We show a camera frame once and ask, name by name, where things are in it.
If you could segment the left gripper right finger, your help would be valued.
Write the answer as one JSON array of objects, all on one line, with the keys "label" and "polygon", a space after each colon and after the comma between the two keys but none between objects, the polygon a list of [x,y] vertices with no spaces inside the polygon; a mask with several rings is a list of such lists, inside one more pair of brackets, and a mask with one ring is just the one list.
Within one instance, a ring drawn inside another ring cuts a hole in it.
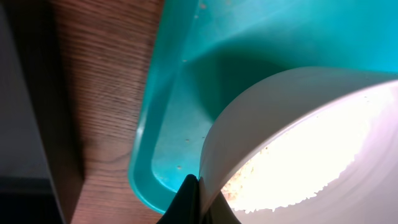
[{"label": "left gripper right finger", "polygon": [[205,224],[240,224],[221,192],[206,212]]}]

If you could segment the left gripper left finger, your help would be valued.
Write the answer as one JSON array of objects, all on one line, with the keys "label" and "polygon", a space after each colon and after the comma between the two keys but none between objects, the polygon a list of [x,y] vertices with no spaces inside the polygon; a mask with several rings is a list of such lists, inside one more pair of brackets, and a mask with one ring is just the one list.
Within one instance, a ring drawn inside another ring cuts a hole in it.
[{"label": "left gripper left finger", "polygon": [[157,224],[199,224],[199,183],[195,175],[186,176]]}]

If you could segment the grey bowl with rice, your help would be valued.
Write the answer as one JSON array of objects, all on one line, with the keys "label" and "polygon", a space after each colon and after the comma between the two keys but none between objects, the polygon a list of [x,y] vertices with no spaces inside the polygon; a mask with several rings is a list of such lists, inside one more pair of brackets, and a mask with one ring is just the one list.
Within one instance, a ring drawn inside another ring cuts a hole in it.
[{"label": "grey bowl with rice", "polygon": [[275,210],[231,209],[240,223],[396,223],[397,75],[326,67],[268,77],[218,116],[200,159],[201,221],[227,181],[281,134],[333,105],[374,93],[390,103],[371,123],[354,161],[315,197]]}]

